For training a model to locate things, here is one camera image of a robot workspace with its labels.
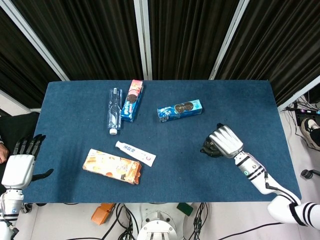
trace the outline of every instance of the plastic bottle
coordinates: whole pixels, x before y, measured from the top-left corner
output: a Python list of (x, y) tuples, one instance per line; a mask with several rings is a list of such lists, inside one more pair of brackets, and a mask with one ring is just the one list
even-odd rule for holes
[(111, 135), (116, 135), (121, 128), (122, 89), (109, 90), (108, 128)]

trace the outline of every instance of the human hand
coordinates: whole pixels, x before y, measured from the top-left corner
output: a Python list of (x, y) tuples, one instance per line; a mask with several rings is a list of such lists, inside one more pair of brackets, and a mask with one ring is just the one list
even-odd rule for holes
[(0, 164), (7, 161), (9, 156), (9, 150), (5, 147), (3, 143), (0, 143)]

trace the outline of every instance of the white robotic arm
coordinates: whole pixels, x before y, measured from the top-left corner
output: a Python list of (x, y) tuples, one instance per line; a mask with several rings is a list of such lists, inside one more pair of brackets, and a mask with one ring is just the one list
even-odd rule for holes
[(277, 194), (267, 207), (275, 220), (320, 230), (320, 205), (301, 204), (299, 198), (276, 182), (258, 160), (243, 152), (243, 143), (227, 125), (215, 130), (209, 139), (225, 157), (234, 158), (236, 166), (262, 194)]
[(21, 139), (8, 159), (1, 182), (7, 190), (0, 196), (0, 240), (13, 240), (19, 232), (15, 224), (24, 200), (22, 190), (31, 181), (46, 178), (53, 172), (50, 169), (33, 175), (36, 157), (45, 137), (40, 134), (31, 141)]

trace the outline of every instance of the person's leg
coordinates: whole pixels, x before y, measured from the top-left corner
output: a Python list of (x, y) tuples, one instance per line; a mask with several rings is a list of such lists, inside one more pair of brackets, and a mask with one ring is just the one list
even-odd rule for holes
[(320, 151), (320, 126), (311, 118), (306, 118), (301, 123), (301, 132), (308, 145)]
[[(19, 116), (0, 117), (0, 135), (5, 147), (11, 155), (15, 149), (16, 143), (23, 137), (33, 137), (37, 125), (39, 114), (32, 112)], [(0, 182), (4, 175), (6, 163), (0, 164)], [(0, 195), (6, 191), (6, 188), (0, 184)]]

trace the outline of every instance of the blue snack box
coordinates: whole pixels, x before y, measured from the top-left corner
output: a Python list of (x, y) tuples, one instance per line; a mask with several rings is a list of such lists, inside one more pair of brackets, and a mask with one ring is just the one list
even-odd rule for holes
[(158, 108), (156, 111), (158, 113), (160, 122), (164, 123), (175, 119), (201, 114), (202, 106), (200, 100), (197, 99), (172, 106)]
[(144, 90), (144, 82), (141, 80), (132, 80), (128, 95), (121, 111), (121, 119), (127, 122), (133, 122)]

